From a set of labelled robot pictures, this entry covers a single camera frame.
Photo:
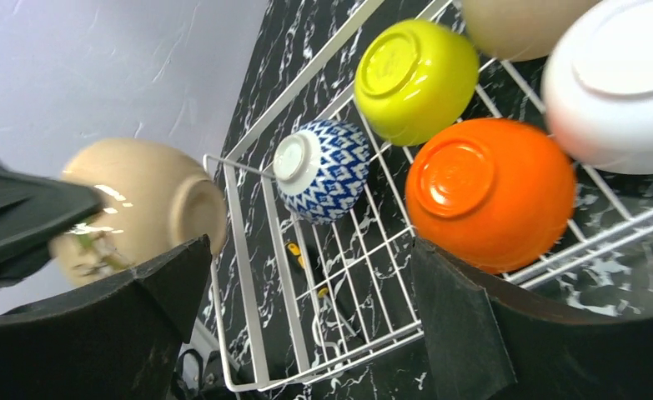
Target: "yellow-green bowl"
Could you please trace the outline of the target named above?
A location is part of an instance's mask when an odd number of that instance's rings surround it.
[[[384,140],[395,146],[425,143],[464,112],[479,66],[465,37],[434,22],[399,22],[360,60],[355,102]]]

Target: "orange bowl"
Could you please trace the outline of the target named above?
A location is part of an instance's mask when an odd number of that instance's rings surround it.
[[[574,212],[570,160],[537,127],[507,119],[458,123],[417,154],[405,196],[418,234],[488,273],[532,263]]]

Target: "wire basket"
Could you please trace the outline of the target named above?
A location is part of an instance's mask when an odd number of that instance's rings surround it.
[[[263,192],[264,204],[267,210],[267,219],[269,222],[269,231],[272,237],[272,245],[275,257],[275,267],[279,280],[282,285],[281,298],[274,298],[275,302],[284,302],[284,307],[289,321],[289,335],[294,350],[296,367],[298,373],[287,378],[272,379],[268,372],[268,360],[265,355],[265,337],[261,329],[261,322],[258,310],[258,303],[255,296],[255,284],[253,277],[253,268],[250,262],[247,238],[244,231],[244,215],[239,199],[239,185],[236,172],[236,162],[248,151],[249,147],[254,144],[260,135],[262,135],[268,125],[274,121],[278,115],[288,106],[288,104],[299,94],[306,84],[315,76],[315,74],[330,60],[336,52],[343,47],[346,41],[357,31],[370,14],[380,6],[383,0],[365,0],[351,15],[338,32],[324,45],[324,47],[314,56],[311,62],[301,71],[301,73],[289,84],[286,90],[276,99],[270,108],[262,117],[248,130],[248,133],[239,141],[239,143],[229,152],[228,162],[224,164],[224,177],[226,182],[226,193],[230,210],[230,219],[234,235],[235,254],[237,258],[239,283],[242,288],[242,304],[244,306],[245,320],[247,322],[247,341],[249,342],[250,360],[254,372],[254,383],[236,384],[230,380],[230,363],[233,361],[229,355],[229,344],[226,337],[224,320],[221,312],[215,313],[215,323],[219,339],[219,346],[223,358],[223,365],[227,384],[234,392],[248,390],[265,391],[272,388],[278,388],[290,383],[315,383],[326,378],[337,377],[343,371],[368,363],[377,357],[400,348],[408,343],[417,341],[423,337],[421,321],[418,317],[416,306],[412,301],[412,290],[404,278],[403,268],[405,265],[399,265],[401,262],[396,260],[397,248],[396,242],[404,238],[411,238],[415,232],[409,221],[408,214],[404,207],[403,193],[400,192],[395,184],[393,173],[390,171],[388,163],[383,154],[390,150],[403,152],[404,157],[413,162],[414,154],[417,148],[402,147],[392,148],[388,143],[381,142],[369,128],[368,123],[358,112],[353,104],[353,83],[343,90],[335,99],[326,107],[318,118],[342,119],[344,113],[357,113],[361,119],[362,125],[369,137],[373,148],[374,156],[371,158],[371,164],[377,164],[382,168],[385,180],[390,190],[394,194],[394,201],[398,208],[398,218],[404,221],[404,228],[399,232],[389,232],[385,226],[384,219],[379,213],[379,207],[376,203],[371,188],[365,187],[364,196],[367,199],[369,207],[373,211],[375,224],[379,230],[381,241],[376,246],[367,248],[364,240],[364,234],[359,228],[359,216],[356,212],[351,211],[349,216],[355,226],[355,236],[359,245],[364,249],[363,254],[356,258],[346,257],[344,243],[337,224],[331,225],[333,237],[324,237],[315,227],[308,225],[306,222],[299,221],[294,215],[288,219],[280,218],[278,212],[278,198],[275,196],[274,182],[270,179],[272,173],[271,164],[266,166],[263,171],[254,171],[249,169],[247,173],[261,173],[261,190]],[[449,1],[434,0],[418,16],[420,19],[437,20],[437,18],[447,10],[455,8],[456,5]],[[507,72],[507,77],[519,86],[525,94],[525,100],[531,103],[540,115],[545,113],[545,106],[526,82],[523,76],[515,66],[510,62],[498,61],[495,59],[485,59],[480,68],[480,72],[485,75],[486,71],[493,65],[502,67]],[[487,113],[493,117],[501,118],[504,114],[498,109],[496,103],[491,98],[486,85],[482,82],[476,87],[476,96],[487,108]],[[588,177],[589,184],[593,184],[603,193],[609,204],[609,210],[620,215],[617,223],[609,228],[588,233],[588,229],[581,226],[574,218],[568,222],[568,230],[565,238],[561,241],[564,245],[559,245],[547,254],[540,256],[539,261],[525,267],[518,272],[505,274],[503,278],[510,283],[521,286],[522,288],[537,288],[544,283],[555,280],[559,276],[572,273],[578,268],[582,268],[594,260],[608,253],[624,247],[631,243],[637,243],[643,238],[653,233],[653,202],[642,208],[630,209],[616,195],[611,185],[595,169],[580,164],[577,171],[583,171]],[[583,201],[582,192],[578,193],[578,202]],[[316,243],[319,253],[319,259],[322,265],[326,264],[326,258],[323,252],[323,243],[326,240],[335,241],[339,249],[340,261],[344,267],[338,272],[331,273],[328,268],[324,269],[325,280],[317,282],[312,265],[307,258],[305,261],[305,275],[308,283],[307,290],[297,292],[294,289],[293,269],[289,266],[288,254],[285,251],[286,240],[285,233],[293,234],[301,248],[306,247],[306,237],[311,236],[312,242]],[[405,315],[399,316],[399,323],[393,323],[389,315],[389,309],[386,306],[383,293],[380,290],[379,280],[382,272],[371,262],[371,256],[376,252],[387,252],[392,265],[389,269],[390,277],[393,278],[404,302]],[[361,307],[355,308],[354,317],[350,320],[344,317],[335,306],[338,303],[337,297],[351,297],[356,304],[359,303],[356,285],[353,284],[352,269],[355,266],[363,266],[368,269],[368,275],[372,280],[374,288],[373,303],[379,304],[379,308],[384,314],[384,323],[387,325],[386,333],[375,335],[374,332],[366,332],[364,323],[364,314]],[[211,296],[213,304],[217,309],[221,309],[224,300],[219,293],[219,275],[215,263],[211,266],[211,276],[213,284],[211,287]],[[342,282],[349,283],[344,285],[347,289],[339,291]],[[304,313],[299,311],[299,304],[306,302],[313,308],[313,321],[303,321]],[[350,340],[358,333],[351,326],[355,322],[363,330],[362,340],[354,345]],[[310,335],[311,340],[316,348],[310,348],[305,338]],[[310,361],[309,355],[317,352],[321,355],[315,361]]]

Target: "blue zigzag pattern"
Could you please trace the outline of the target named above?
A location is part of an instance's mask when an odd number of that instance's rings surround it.
[[[343,217],[363,192],[369,171],[368,138],[351,123],[316,120],[302,129],[319,138],[321,168],[302,193],[279,194],[288,209],[307,221],[331,223]]]

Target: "white bowl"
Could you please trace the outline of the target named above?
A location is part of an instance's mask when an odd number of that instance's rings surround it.
[[[577,20],[547,61],[542,97],[572,157],[653,173],[653,0],[605,0]]]

